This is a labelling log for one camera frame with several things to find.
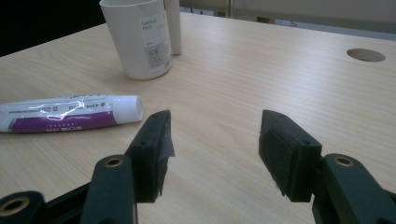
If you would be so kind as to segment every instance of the round hole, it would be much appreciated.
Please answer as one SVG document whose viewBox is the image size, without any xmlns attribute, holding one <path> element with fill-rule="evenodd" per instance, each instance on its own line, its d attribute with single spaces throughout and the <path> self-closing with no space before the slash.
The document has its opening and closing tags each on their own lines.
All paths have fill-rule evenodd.
<svg viewBox="0 0 396 224">
<path fill-rule="evenodd" d="M 337 162 L 338 164 L 340 164 L 342 166 L 346 166 L 346 167 L 353 166 L 353 161 L 348 158 L 345 158 L 345 157 L 335 157 L 334 160 L 335 160 L 335 162 Z"/>
<path fill-rule="evenodd" d="M 386 59 L 382 53 L 370 49 L 349 49 L 346 53 L 354 59 L 371 63 L 379 63 Z"/>
<path fill-rule="evenodd" d="M 114 159 L 110 159 L 109 161 L 106 162 L 106 166 L 107 167 L 115 167 L 115 166 L 119 166 L 121 165 L 123 162 L 122 159 L 120 158 L 114 158 Z"/>
<path fill-rule="evenodd" d="M 8 217 L 19 213 L 29 204 L 29 202 L 29 198 L 20 197 L 0 205 L 0 217 Z"/>
</svg>

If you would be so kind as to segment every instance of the wood grain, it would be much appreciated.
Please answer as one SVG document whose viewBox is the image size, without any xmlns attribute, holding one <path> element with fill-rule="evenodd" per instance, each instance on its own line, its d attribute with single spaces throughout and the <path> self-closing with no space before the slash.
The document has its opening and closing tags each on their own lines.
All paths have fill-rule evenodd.
<svg viewBox="0 0 396 224">
<path fill-rule="evenodd" d="M 0 58 L 0 103 L 76 94 L 137 94 L 145 119 L 170 109 L 176 157 L 141 223 L 314 223 L 311 203 L 283 198 L 258 156 L 263 109 L 288 115 L 323 145 L 361 161 L 396 192 L 396 44 L 182 14 L 181 55 L 152 80 L 122 73 L 106 25 Z M 349 49 L 371 49 L 381 63 Z M 91 179 L 142 122 L 73 133 L 0 133 L 0 198 L 46 200 Z"/>
</svg>

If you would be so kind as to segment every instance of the toothpaste tube cap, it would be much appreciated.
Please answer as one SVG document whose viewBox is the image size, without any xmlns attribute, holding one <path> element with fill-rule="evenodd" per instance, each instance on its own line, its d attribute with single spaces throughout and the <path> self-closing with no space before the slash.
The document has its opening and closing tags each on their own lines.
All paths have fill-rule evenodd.
<svg viewBox="0 0 396 224">
<path fill-rule="evenodd" d="M 114 119 L 118 124 L 143 118 L 143 103 L 137 95 L 123 95 L 114 100 Z"/>
</svg>

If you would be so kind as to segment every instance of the paper cup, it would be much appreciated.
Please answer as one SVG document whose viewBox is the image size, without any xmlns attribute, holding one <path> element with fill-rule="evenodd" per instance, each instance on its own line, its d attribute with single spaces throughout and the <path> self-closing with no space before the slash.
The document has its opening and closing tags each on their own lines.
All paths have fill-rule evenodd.
<svg viewBox="0 0 396 224">
<path fill-rule="evenodd" d="M 150 79 L 169 70 L 171 46 L 163 0 L 102 0 L 99 5 L 128 77 Z"/>
</svg>

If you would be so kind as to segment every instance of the toothpaste tube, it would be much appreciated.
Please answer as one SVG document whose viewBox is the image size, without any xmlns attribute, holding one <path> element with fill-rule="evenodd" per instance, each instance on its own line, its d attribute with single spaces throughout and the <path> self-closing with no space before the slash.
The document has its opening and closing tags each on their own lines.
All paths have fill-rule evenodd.
<svg viewBox="0 0 396 224">
<path fill-rule="evenodd" d="M 136 95 L 66 96 L 0 105 L 0 132 L 67 132 L 142 118 L 143 104 Z"/>
</svg>

